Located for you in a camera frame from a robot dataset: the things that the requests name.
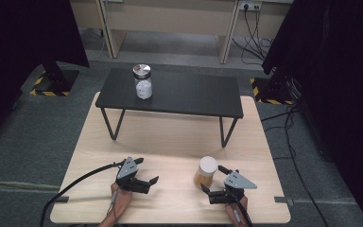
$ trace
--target black metal leg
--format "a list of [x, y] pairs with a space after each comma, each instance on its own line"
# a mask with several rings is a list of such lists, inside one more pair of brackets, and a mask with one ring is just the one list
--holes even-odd
[[232, 135], [232, 132], [234, 130], [234, 126], [235, 126], [235, 123], [237, 123], [237, 119], [238, 118], [234, 118], [233, 119], [233, 123], [231, 125], [231, 128], [229, 129], [229, 132], [228, 132], [228, 135], [226, 136], [226, 140], [224, 139], [224, 134], [223, 134], [223, 120], [222, 120], [222, 117], [220, 116], [219, 117], [219, 124], [220, 124], [220, 139], [221, 139], [221, 143], [222, 143], [222, 147], [225, 148], [226, 145], [228, 144], [229, 142], [229, 139]]
[[104, 115], [105, 123], [107, 124], [109, 135], [111, 136], [112, 140], [116, 140], [117, 134], [119, 133], [120, 126], [122, 125], [123, 116], [125, 115], [126, 110], [122, 110], [122, 113], [120, 114], [119, 122], [117, 122], [116, 131], [113, 134], [111, 124], [109, 123], [108, 116], [106, 115], [105, 108], [101, 108], [102, 115]]

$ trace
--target black tabletop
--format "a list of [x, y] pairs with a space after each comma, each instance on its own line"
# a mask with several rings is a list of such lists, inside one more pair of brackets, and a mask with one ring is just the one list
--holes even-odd
[[243, 118], [236, 78], [151, 71], [152, 96], [136, 95], [132, 69], [113, 68], [95, 103], [113, 108]]

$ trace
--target hand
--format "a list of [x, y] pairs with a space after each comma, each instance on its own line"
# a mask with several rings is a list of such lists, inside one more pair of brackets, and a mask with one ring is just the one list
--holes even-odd
[[120, 217], [128, 209], [132, 198], [132, 192], [120, 189], [117, 183], [111, 185], [112, 195], [117, 193], [113, 202], [112, 209], [108, 212], [108, 215], [102, 220], [98, 227], [113, 227], [114, 224], [120, 219]]
[[[244, 209], [247, 210], [247, 204], [249, 203], [249, 200], [246, 196], [243, 196], [241, 198], [240, 203], [243, 205]], [[249, 226], [246, 220], [244, 219], [244, 215], [241, 213], [240, 209], [238, 209], [237, 204], [226, 204], [226, 213], [228, 213], [229, 218], [231, 219], [234, 227], [241, 227], [241, 226]], [[239, 216], [240, 221], [237, 220], [234, 211], [237, 211], [237, 214]]]

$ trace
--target white jar label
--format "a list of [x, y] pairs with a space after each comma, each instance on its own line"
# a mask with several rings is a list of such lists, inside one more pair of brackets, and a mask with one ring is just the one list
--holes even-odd
[[146, 99], [152, 96], [152, 84], [148, 80], [142, 80], [138, 82], [135, 88], [137, 91], [137, 95], [142, 99]]

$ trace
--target power outlet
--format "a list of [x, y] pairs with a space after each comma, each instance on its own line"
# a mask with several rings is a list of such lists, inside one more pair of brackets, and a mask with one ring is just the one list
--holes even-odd
[[248, 11], [259, 11], [262, 6], [262, 2], [257, 1], [241, 1], [240, 9], [244, 10], [245, 5], [249, 5]]

